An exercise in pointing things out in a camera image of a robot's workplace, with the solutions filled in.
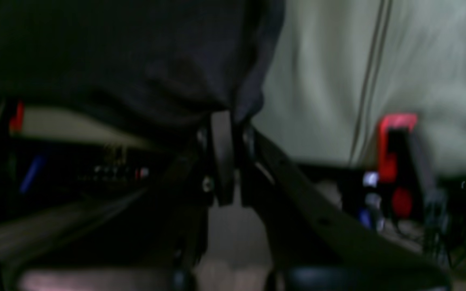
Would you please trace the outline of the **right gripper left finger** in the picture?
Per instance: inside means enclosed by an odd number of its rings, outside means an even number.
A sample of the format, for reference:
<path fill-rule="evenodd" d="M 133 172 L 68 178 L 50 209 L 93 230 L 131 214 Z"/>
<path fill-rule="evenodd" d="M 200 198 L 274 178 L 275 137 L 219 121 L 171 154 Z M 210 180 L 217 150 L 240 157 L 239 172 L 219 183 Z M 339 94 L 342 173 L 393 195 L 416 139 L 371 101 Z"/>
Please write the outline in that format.
<path fill-rule="evenodd" d="M 234 171 L 231 114 L 218 111 L 198 129 L 157 184 L 153 283 L 195 283 L 193 268 L 209 247 L 209 208 L 233 202 Z"/>

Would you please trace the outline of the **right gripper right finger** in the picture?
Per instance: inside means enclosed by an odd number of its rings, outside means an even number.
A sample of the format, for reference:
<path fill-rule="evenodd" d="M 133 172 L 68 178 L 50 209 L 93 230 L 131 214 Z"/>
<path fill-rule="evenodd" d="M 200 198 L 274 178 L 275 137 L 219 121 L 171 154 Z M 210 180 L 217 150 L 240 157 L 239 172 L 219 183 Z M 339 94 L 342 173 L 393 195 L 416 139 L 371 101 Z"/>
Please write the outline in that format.
<path fill-rule="evenodd" d="M 265 225 L 273 258 L 266 291 L 450 291 L 429 260 L 330 203 L 272 141 L 240 129 L 242 198 Z"/>

